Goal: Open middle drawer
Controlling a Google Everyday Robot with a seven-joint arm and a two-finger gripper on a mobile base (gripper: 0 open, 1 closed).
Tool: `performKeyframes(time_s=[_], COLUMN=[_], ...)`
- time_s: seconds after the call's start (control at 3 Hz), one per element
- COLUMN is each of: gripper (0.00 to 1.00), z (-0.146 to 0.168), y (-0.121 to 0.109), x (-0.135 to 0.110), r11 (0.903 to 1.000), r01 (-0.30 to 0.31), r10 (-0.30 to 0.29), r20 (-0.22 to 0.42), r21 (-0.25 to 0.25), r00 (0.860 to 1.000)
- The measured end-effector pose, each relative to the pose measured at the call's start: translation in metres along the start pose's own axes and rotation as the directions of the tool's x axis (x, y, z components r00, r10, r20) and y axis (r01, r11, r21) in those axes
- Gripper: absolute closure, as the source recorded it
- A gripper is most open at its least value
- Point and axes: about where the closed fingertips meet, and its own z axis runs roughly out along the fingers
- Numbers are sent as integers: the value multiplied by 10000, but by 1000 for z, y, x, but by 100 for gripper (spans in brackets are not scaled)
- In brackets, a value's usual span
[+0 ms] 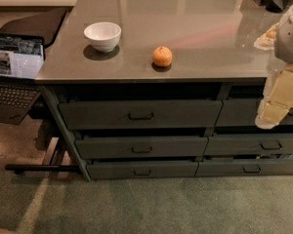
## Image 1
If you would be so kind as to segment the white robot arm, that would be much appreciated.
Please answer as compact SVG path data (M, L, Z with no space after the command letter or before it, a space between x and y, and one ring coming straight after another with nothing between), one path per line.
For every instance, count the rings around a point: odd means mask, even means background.
M273 50L274 56L284 62L284 65L276 60L271 62L255 118L258 128L268 130L277 126L293 108L293 4L254 46Z

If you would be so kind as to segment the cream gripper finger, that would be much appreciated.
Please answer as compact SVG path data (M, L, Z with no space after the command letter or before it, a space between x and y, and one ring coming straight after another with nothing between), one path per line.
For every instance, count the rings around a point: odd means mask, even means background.
M273 70L267 77L255 125L264 130L277 126L293 108L293 65Z

